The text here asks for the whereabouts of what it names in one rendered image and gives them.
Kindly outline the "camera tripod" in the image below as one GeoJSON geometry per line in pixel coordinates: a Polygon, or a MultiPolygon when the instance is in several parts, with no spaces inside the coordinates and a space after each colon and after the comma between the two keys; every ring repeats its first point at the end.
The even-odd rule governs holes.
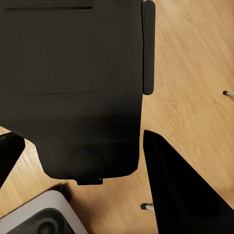
{"type": "MultiPolygon", "coordinates": [[[[224,91],[223,92],[223,94],[225,94],[225,95],[234,95],[234,93],[229,93],[229,92],[227,92],[227,91],[224,91]]],[[[151,205],[148,205],[148,204],[146,204],[146,203],[143,203],[142,205],[141,205],[141,208],[143,209],[143,210],[153,210],[154,211],[154,206],[151,206],[151,205]]]]}

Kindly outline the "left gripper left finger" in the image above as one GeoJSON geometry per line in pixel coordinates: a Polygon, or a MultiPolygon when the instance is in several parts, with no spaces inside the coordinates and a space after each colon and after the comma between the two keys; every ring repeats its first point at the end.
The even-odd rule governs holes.
{"type": "Polygon", "coordinates": [[[0,188],[24,149],[23,137],[13,132],[0,135],[0,188]]]}

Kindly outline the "digital camera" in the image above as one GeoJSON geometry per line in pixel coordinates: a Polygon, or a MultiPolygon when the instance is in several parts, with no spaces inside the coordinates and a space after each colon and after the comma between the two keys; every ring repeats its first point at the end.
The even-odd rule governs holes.
{"type": "Polygon", "coordinates": [[[0,0],[0,126],[35,144],[50,178],[137,170],[155,25],[152,0],[0,0]]]}

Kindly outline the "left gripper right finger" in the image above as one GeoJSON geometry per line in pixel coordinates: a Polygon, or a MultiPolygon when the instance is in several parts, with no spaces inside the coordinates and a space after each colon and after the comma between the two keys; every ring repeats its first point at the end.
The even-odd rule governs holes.
{"type": "Polygon", "coordinates": [[[234,234],[234,210],[161,135],[143,149],[159,234],[234,234]]]}

